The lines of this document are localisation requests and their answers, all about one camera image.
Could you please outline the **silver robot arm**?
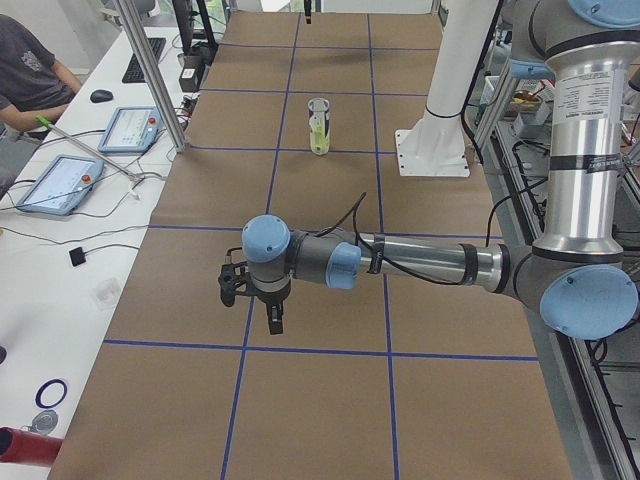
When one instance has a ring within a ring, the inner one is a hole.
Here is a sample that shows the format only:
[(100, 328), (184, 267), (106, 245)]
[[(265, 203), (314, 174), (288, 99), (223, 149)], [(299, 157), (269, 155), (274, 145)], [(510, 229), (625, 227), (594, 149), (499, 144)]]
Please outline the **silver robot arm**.
[(350, 289), (360, 272), (402, 273), (509, 296), (574, 339), (600, 340), (632, 324), (639, 288), (624, 270), (613, 226), (625, 169), (624, 82), (639, 53), (639, 5), (519, 1), (515, 8), (513, 69), (532, 67), (555, 81), (539, 237), (529, 245), (476, 247), (367, 235), (340, 225), (311, 233), (261, 215), (243, 228), (243, 261), (221, 270), (224, 304), (238, 295), (261, 300), (270, 331), (279, 334), (293, 280)]

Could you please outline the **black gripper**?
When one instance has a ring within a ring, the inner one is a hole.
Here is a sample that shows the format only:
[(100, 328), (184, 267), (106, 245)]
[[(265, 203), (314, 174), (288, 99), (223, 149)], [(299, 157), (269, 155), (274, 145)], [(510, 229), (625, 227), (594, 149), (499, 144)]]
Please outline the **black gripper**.
[(282, 334), (284, 301), (291, 293), (291, 283), (287, 282), (284, 286), (273, 291), (264, 290), (257, 283), (254, 284), (254, 287), (257, 291), (256, 296), (266, 305), (269, 334)]

